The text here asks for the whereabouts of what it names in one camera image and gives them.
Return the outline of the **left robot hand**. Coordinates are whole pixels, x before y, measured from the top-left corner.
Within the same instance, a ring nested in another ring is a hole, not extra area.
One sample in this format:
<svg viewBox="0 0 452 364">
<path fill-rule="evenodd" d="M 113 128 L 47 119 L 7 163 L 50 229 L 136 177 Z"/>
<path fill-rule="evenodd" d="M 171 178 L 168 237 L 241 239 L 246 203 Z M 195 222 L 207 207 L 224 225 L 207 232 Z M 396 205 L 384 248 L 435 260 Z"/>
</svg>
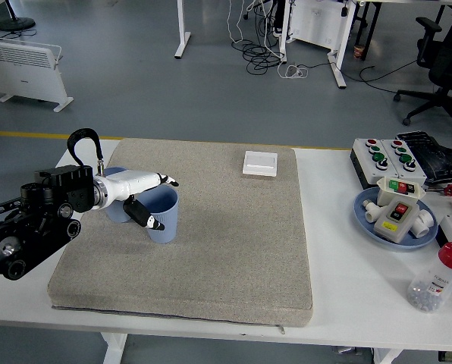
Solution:
<svg viewBox="0 0 452 364">
<path fill-rule="evenodd" d="M 124 212 L 137 224 L 152 230 L 163 231 L 165 226 L 137 199 L 138 195 L 161 184 L 178 187 L 179 183 L 166 174 L 125 170 L 110 176 L 95 176 L 95 209 L 108 208 L 115 200 L 122 201 Z"/>
</svg>

